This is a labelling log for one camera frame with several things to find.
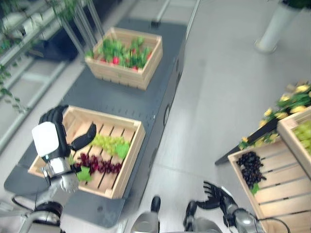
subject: green grape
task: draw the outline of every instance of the green grape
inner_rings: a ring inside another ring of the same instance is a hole
[[[311,141],[310,140],[302,140],[301,144],[303,145],[304,148],[308,148],[311,146]]]

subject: radish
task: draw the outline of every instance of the radish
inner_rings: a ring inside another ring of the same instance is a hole
[[[114,58],[112,59],[112,63],[115,64],[115,65],[118,65],[119,62],[120,62],[120,59],[119,59],[118,57],[114,57]]]

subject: green plant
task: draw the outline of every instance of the green plant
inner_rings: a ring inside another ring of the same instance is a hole
[[[151,48],[143,47],[144,38],[137,37],[132,40],[127,48],[120,40],[105,39],[96,51],[95,56],[103,62],[129,67],[133,69],[143,68],[151,55]]]
[[[75,15],[78,0],[46,0],[60,19],[71,20]]]

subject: wooden fruit crate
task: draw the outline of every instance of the wooden fruit crate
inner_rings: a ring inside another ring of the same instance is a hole
[[[311,179],[311,155],[302,146],[293,132],[293,129],[307,120],[311,120],[311,107],[308,107],[304,112],[296,113],[280,120],[277,125],[277,131]]]
[[[132,39],[139,36],[143,36],[145,39],[143,47],[152,48],[151,57],[148,59],[143,69],[133,70],[128,67],[112,65],[91,57],[86,57],[86,63],[95,77],[146,90],[163,55],[162,37],[159,35],[141,33],[126,29],[111,28],[106,32],[103,40],[106,38],[118,39],[125,46],[129,47]],[[98,48],[102,45],[103,40],[98,42],[98,44],[94,47],[94,53],[96,53]]]
[[[260,190],[253,195],[243,179],[237,161],[254,151],[264,164],[261,173],[267,178],[259,182]],[[311,233],[311,181],[287,145],[278,140],[259,148],[250,148],[228,156],[259,219],[276,217],[283,220],[292,233]],[[265,232],[285,233],[277,221],[262,221]]]
[[[124,160],[117,155],[111,157],[110,154],[97,146],[86,146],[76,153],[72,151],[75,160],[80,157],[81,152],[84,152],[89,153],[89,155],[101,155],[104,161],[110,160],[112,164],[122,163],[119,174],[101,174],[96,171],[91,175],[92,181],[87,183],[80,182],[79,189],[110,199],[122,198],[142,141],[145,137],[144,127],[142,123],[137,120],[70,106],[65,112],[63,120],[67,132],[67,142],[70,143],[73,139],[85,134],[92,122],[96,124],[97,133],[101,135],[110,135],[112,137],[123,136],[124,140],[131,142],[130,149]],[[37,156],[28,172],[43,177],[41,167],[44,165],[45,162]]]

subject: gray tile floor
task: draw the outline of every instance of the gray tile floor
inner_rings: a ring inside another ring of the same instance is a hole
[[[163,2],[139,0],[129,15],[154,18]],[[187,4],[194,1],[183,0],[184,7],[174,7],[174,2],[164,14],[165,20],[187,22],[192,10],[188,7],[186,11]],[[104,29],[114,25],[133,3],[123,0],[105,20]],[[242,136],[256,130],[262,113],[275,105],[287,84],[311,80],[310,13],[302,12],[295,19],[275,53],[263,55],[254,50],[253,43],[263,34],[276,4],[264,0],[201,0],[152,173],[140,208],[129,216],[125,232],[141,212],[150,208],[154,195],[162,198],[161,231],[181,231],[188,201],[205,198],[203,180],[225,186],[239,205],[251,210],[230,165],[215,167],[214,162]],[[58,103],[82,69],[79,59],[69,64],[0,156],[2,186],[28,147],[30,131],[40,115]],[[8,192],[0,190],[0,200],[9,198]],[[229,232],[219,210],[199,211],[198,215],[215,221],[224,233]],[[12,228],[14,224],[3,220],[0,225]],[[63,217],[62,227],[67,232],[120,232],[119,226],[103,229],[71,216]]]

